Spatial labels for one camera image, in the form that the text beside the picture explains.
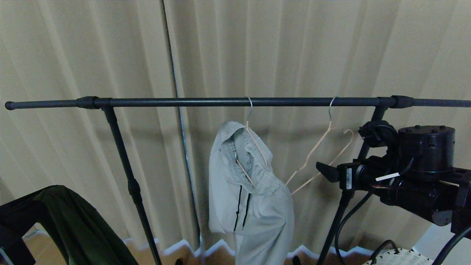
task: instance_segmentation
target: green garment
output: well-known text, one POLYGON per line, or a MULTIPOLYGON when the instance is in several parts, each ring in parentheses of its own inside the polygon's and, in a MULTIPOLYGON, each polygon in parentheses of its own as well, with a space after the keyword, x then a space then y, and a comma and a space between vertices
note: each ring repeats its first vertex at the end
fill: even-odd
POLYGON ((69 265, 137 265, 124 242, 97 210, 65 186, 52 186, 34 198, 48 213, 38 222, 69 265))

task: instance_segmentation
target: black metal clothes rack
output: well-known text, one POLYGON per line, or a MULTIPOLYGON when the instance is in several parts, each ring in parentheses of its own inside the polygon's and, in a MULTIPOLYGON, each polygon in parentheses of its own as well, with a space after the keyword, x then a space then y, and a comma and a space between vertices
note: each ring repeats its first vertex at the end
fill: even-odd
MULTIPOLYGON (((94 96, 83 97, 73 100, 47 100, 47 101, 24 101, 24 102, 6 102, 5 108, 8 110, 25 108, 86 108, 101 109, 105 113, 106 120, 110 124, 110 129, 121 158, 121 162, 128 179, 128 190, 132 197, 139 218, 146 234, 149 247, 151 249, 154 261, 157 265, 162 265, 154 242, 152 230, 147 219, 146 211, 142 203, 140 187, 138 181, 129 163, 126 147, 122 140, 121 132, 118 126, 118 120, 114 112, 114 107, 327 107, 332 106, 359 106, 375 107, 371 120, 381 120, 384 113, 389 108, 409 108, 413 106, 427 107, 463 107, 471 108, 471 100, 454 99, 414 99, 406 96, 391 96, 377 98, 167 98, 167 99, 112 99, 99 98, 94 96)), ((369 146, 363 143, 358 158, 366 158, 369 146)), ((324 263, 332 240, 338 230, 343 214, 353 197, 353 191, 343 191, 340 199, 337 213, 330 227, 329 233, 322 248, 318 265, 324 263)))

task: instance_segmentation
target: curtain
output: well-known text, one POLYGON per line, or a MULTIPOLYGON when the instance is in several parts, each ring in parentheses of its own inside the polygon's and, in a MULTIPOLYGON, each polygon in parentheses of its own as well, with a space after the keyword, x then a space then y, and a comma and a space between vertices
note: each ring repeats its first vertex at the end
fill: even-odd
MULTIPOLYGON (((471 99, 471 3, 451 1, 1 2, 2 102, 100 97, 377 97, 471 99), (176 77, 174 89, 172 75, 176 77)), ((161 248, 196 249, 232 236, 208 229, 209 152, 219 126, 250 108, 117 108, 144 204, 161 248), (189 172, 186 170, 186 155, 189 172)), ((295 190, 349 141, 341 131, 373 108, 332 108, 333 130, 289 183, 295 190)), ((99 110, 0 111, 2 203, 63 184, 94 205, 123 237, 144 242, 111 132, 99 110)), ((397 129, 456 129, 455 166, 469 168, 470 111, 391 109, 397 129)), ((286 181, 327 129, 327 108, 255 107, 251 128, 286 181)), ((353 144, 337 163, 351 161, 353 144)), ((382 155, 384 149, 371 154, 382 155)), ((357 192, 352 208, 363 196, 357 192)), ((294 250, 319 253, 335 214, 337 183, 315 178, 293 196, 294 250)), ((341 247, 393 239, 411 248, 429 223, 375 196, 346 224, 341 247)))

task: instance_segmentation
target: brown tile floor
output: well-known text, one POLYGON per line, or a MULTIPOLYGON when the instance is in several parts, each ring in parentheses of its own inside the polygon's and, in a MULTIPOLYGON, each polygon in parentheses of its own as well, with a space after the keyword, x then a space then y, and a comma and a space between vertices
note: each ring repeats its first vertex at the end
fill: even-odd
MULTIPOLYGON (((33 257, 36 259, 37 265, 66 265, 62 255, 57 249, 52 239, 43 233, 35 233, 24 239, 33 257)), ((154 260, 150 250, 139 250, 134 246, 132 241, 128 241, 127 245, 140 265, 153 265, 154 260)), ((304 253, 298 255, 302 265, 315 265, 316 260, 310 258, 304 253)), ((168 256, 161 256, 163 265, 174 265, 175 261, 181 258, 184 265, 201 265, 203 264, 201 257, 193 256, 190 248, 183 246, 168 256)), ((367 257, 361 255, 350 255, 345 259, 348 265, 361 265, 367 260, 367 257)), ((225 248, 219 248, 204 260, 205 265, 233 265, 234 257, 231 256, 225 248)), ((325 265, 338 265, 338 261, 334 255, 330 255, 325 265)), ((291 260, 286 260, 284 265, 292 265, 291 260)))

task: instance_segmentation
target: black drawstring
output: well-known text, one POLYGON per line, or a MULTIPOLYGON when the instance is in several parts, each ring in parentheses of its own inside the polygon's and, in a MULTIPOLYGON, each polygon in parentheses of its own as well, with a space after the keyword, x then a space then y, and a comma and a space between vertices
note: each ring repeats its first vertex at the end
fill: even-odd
MULTIPOLYGON (((237 204, 237 212, 235 212, 236 217, 235 217, 235 224, 234 224, 234 232, 236 231, 237 227, 237 221, 239 220, 239 210, 240 210, 240 197, 242 195, 242 185, 240 186, 239 190, 239 203, 237 204)), ((249 196, 247 197, 247 207, 245 208, 245 216, 244 216, 244 221, 242 222, 242 227, 245 226, 245 220, 247 219, 247 214, 249 213, 249 202, 250 202, 250 196, 251 194, 249 193, 249 196)))
POLYGON ((239 204, 237 204, 237 212, 235 212, 235 214, 237 215, 237 217, 235 218, 234 232, 236 231, 237 220, 239 219, 239 207, 240 207, 240 196, 241 196, 241 194, 242 194, 242 185, 240 185, 240 190, 239 190, 239 204))
POLYGON ((250 201, 250 193, 249 196, 247 197, 247 207, 245 208, 245 216, 244 216, 244 222, 242 223, 242 227, 245 225, 245 220, 247 219, 247 214, 249 213, 249 201, 250 201))

